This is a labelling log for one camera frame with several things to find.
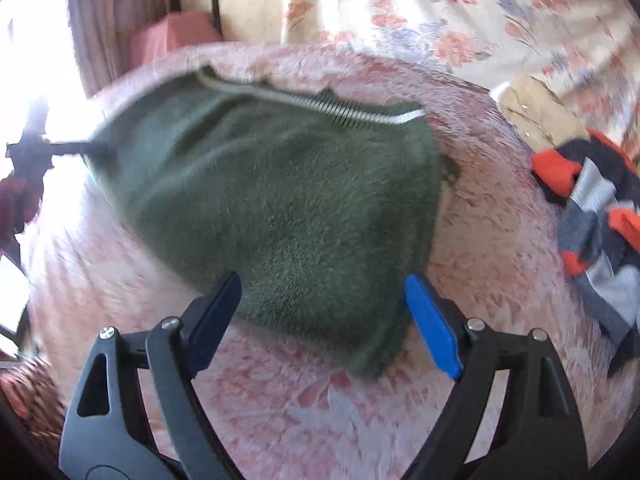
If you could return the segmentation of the beige jacket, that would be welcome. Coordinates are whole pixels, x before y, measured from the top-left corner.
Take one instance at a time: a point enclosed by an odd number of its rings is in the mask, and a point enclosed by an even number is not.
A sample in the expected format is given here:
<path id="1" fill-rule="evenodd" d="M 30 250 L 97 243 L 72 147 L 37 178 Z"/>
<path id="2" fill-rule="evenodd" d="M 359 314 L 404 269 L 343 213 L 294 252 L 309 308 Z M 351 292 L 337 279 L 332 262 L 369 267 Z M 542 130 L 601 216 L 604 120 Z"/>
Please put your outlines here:
<path id="1" fill-rule="evenodd" d="M 518 75 L 489 91 L 499 112 L 534 152 L 574 140 L 588 140 L 584 124 L 539 79 Z"/>

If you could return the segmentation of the floral cream sheet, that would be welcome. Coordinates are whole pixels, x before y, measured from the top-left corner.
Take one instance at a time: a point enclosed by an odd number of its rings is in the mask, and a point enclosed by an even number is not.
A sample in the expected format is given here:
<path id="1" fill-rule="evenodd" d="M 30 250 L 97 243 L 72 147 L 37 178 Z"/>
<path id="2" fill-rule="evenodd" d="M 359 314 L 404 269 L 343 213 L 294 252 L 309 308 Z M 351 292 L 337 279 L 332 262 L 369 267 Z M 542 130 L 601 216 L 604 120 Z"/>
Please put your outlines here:
<path id="1" fill-rule="evenodd" d="M 281 38 L 399 58 L 491 89 L 544 82 L 639 154 L 639 18 L 629 0 L 284 0 Z"/>

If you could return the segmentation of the orange grey striped sweater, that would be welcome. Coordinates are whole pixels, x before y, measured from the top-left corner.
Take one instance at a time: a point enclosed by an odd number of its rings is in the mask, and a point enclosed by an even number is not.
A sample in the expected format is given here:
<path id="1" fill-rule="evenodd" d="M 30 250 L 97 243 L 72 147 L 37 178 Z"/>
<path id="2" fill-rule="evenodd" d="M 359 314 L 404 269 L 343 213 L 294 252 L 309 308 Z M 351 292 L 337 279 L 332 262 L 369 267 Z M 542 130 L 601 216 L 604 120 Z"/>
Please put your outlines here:
<path id="1" fill-rule="evenodd" d="M 629 157 L 591 130 L 532 157 L 546 200 L 561 204 L 564 268 L 615 353 L 610 376 L 639 356 L 639 176 Z"/>

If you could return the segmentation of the beige floral curtain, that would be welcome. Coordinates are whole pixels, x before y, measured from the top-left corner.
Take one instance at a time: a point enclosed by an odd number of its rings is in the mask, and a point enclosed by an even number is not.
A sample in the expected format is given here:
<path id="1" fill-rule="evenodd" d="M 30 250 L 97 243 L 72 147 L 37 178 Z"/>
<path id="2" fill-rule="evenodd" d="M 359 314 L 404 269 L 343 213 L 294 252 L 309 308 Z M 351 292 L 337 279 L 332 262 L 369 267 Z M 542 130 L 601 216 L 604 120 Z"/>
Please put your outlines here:
<path id="1" fill-rule="evenodd" d="M 135 32 L 180 8 L 180 0 L 68 0 L 82 88 L 94 96 L 131 68 Z"/>

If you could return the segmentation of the pink covered stool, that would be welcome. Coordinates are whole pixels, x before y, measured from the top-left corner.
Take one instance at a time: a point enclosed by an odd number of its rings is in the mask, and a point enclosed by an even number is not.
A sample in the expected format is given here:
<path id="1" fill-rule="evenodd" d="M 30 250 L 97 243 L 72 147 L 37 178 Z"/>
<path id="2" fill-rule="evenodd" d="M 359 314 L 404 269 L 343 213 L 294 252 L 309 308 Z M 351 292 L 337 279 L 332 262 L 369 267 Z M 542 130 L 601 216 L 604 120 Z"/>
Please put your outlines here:
<path id="1" fill-rule="evenodd" d="M 129 41 L 130 68 L 138 68 L 184 47 L 221 42 L 220 32 L 204 12 L 171 12 L 137 30 Z"/>

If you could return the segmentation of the red striped fleece garment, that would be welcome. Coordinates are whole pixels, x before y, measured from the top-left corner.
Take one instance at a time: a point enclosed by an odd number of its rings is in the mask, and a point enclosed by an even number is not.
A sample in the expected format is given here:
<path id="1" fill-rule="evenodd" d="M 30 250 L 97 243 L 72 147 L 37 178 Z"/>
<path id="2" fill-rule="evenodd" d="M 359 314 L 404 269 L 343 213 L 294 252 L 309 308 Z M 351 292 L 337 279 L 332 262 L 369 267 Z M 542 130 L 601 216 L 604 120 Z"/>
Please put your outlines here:
<path id="1" fill-rule="evenodd" d="M 1 391 L 30 436 L 56 462 L 66 411 L 50 365 L 39 358 L 13 363 L 1 371 Z"/>

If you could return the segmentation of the pink patterned bedspread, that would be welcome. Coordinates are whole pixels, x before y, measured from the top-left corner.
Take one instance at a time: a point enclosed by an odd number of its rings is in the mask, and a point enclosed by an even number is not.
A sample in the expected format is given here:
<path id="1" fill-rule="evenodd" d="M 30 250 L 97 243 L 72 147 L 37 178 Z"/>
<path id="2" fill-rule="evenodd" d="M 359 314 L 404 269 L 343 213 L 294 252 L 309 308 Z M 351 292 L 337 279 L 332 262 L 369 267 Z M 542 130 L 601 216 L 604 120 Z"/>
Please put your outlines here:
<path id="1" fill-rule="evenodd" d="M 327 47 L 210 44 L 141 67 L 89 99 L 61 77 L 47 135 L 85 138 L 141 93 L 203 65 L 227 79 L 296 92 L 328 88 L 363 103 L 420 103 L 442 150 L 462 168 L 439 222 L 430 279 L 496 330 L 545 330 L 570 378 L 590 458 L 610 447 L 638 405 L 639 365 L 608 374 L 612 344 L 578 302 L 556 250 L 559 211 L 544 200 L 528 149 L 485 89 Z M 32 322 L 63 399 L 101 328 L 147 330 L 193 298 L 116 219 L 76 157 L 59 159 L 47 174 L 40 214 L 22 247 Z M 234 322 L 194 386 L 247 478 L 397 479 L 452 383 L 415 330 L 378 380 L 360 382 L 322 352 Z"/>

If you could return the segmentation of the green knit sweater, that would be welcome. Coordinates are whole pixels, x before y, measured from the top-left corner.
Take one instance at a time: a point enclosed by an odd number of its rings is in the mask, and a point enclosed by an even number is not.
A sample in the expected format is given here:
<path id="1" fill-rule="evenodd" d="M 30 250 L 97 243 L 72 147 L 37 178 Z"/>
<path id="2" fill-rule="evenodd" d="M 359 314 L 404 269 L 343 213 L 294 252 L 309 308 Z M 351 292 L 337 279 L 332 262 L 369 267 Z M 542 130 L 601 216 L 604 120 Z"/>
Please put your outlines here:
<path id="1" fill-rule="evenodd" d="M 200 292 L 239 274 L 238 315 L 380 377 L 410 315 L 442 196 L 460 177 L 419 104 L 241 84 L 208 66 L 94 133 L 96 183 L 150 252 Z"/>

